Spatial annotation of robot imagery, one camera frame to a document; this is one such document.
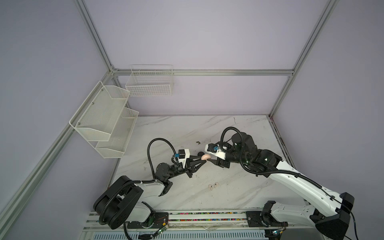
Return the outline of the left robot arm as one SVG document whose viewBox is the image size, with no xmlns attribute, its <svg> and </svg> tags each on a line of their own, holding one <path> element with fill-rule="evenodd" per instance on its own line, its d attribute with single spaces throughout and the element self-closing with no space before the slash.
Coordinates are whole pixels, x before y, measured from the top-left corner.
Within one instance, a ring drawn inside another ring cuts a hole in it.
<svg viewBox="0 0 384 240">
<path fill-rule="evenodd" d="M 173 152 L 172 165 L 160 163 L 154 168 L 150 149 L 157 141 L 170 146 Z M 172 178 L 181 175 L 191 178 L 212 156 L 203 152 L 192 156 L 188 149 L 176 152 L 168 140 L 155 138 L 147 147 L 147 158 L 153 177 L 151 180 L 131 180 L 121 176 L 95 201 L 94 210 L 99 215 L 100 225 L 107 225 L 114 230 L 129 220 L 151 226 L 151 218 L 156 211 L 144 199 L 166 195 L 173 186 Z"/>
</svg>

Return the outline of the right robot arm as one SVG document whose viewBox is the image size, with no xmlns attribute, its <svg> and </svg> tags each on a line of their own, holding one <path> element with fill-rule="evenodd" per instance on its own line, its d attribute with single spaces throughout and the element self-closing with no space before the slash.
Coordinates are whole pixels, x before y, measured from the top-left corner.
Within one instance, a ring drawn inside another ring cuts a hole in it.
<svg viewBox="0 0 384 240">
<path fill-rule="evenodd" d="M 276 153 L 259 149 L 253 138 L 235 127 L 227 127 L 217 143 L 207 144 L 205 152 L 216 157 L 214 164 L 229 168 L 231 163 L 256 177 L 264 176 L 282 184 L 306 202 L 304 206 L 267 201 L 259 215 L 264 227 L 296 223 L 317 229 L 332 240 L 343 240 L 350 222 L 355 198 L 349 193 L 337 193 L 301 174 Z"/>
</svg>

